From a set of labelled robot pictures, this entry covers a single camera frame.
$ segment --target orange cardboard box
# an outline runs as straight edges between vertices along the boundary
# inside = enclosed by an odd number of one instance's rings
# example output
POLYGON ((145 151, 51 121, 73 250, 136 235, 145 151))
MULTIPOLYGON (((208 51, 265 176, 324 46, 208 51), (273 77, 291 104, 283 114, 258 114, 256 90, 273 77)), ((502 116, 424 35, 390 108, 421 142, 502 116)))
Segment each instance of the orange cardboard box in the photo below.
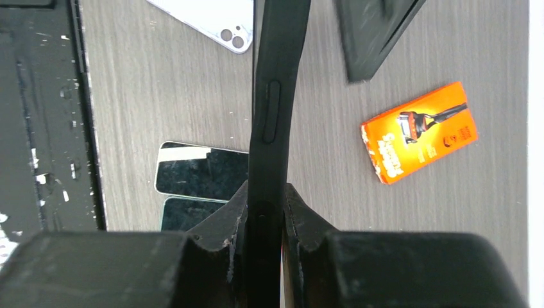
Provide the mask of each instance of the orange cardboard box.
POLYGON ((476 141, 461 82, 452 83, 361 124, 380 181, 392 184, 476 141))

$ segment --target phone screen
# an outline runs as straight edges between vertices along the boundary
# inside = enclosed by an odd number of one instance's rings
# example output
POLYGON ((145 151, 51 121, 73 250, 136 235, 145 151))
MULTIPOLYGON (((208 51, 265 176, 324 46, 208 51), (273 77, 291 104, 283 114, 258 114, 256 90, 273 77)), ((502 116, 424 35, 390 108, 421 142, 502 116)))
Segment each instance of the phone screen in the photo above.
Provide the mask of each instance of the phone screen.
POLYGON ((162 231, 189 231, 225 203, 170 197, 164 202, 162 231))
POLYGON ((165 142, 155 188, 162 194, 226 202, 248 179, 247 153, 165 142))

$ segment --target gray wood grain surface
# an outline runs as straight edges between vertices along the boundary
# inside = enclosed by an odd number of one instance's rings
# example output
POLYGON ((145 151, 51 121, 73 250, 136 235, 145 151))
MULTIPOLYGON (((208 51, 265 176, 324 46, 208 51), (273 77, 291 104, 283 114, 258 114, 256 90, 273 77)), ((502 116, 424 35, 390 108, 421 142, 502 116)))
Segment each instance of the gray wood grain surface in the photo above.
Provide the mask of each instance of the gray wood grain surface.
MULTIPOLYGON (((251 55, 145 0, 82 0, 109 230, 158 230, 158 147, 247 150, 251 55)), ((331 0, 314 0, 293 115, 289 181, 341 229, 474 232, 527 293, 526 1, 430 0, 375 77, 347 85, 331 0), (479 140, 384 185, 359 124, 460 80, 479 140)))

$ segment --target razor image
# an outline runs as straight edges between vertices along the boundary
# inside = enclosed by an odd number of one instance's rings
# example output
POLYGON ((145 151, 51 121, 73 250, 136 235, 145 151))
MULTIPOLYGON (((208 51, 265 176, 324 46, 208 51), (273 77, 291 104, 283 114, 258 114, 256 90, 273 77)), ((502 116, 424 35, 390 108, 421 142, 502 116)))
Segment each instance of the razor image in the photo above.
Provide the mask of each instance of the razor image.
POLYGON ((396 122, 399 124, 400 129, 402 130, 404 143, 416 143, 421 135, 431 127, 446 121, 466 108, 466 103, 463 103, 435 115, 419 114, 414 111, 403 111, 396 118, 396 122))

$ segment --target chipped paint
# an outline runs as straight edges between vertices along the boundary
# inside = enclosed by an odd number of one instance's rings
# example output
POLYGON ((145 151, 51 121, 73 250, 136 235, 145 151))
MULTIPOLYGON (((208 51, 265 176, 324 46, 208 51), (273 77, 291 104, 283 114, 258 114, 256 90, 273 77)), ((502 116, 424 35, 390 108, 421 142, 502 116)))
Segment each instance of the chipped paint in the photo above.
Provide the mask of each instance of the chipped paint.
POLYGON ((36 148, 30 149, 32 152, 32 165, 34 166, 34 169, 38 169, 38 162, 40 161, 38 157, 36 156, 36 148))
POLYGON ((7 220, 8 220, 9 216, 7 216, 6 214, 2 214, 2 212, 0 212, 0 223, 5 223, 7 220))
POLYGON ((47 184, 47 173, 44 173, 42 175, 37 175, 36 176, 36 182, 44 185, 44 184, 47 184))
POLYGON ((0 225, 0 271, 2 270, 4 263, 8 260, 17 245, 18 243, 10 241, 10 239, 4 233, 4 230, 2 230, 2 226, 0 225))
POLYGON ((70 170, 72 171, 72 179, 76 179, 76 164, 71 163, 70 164, 70 170))

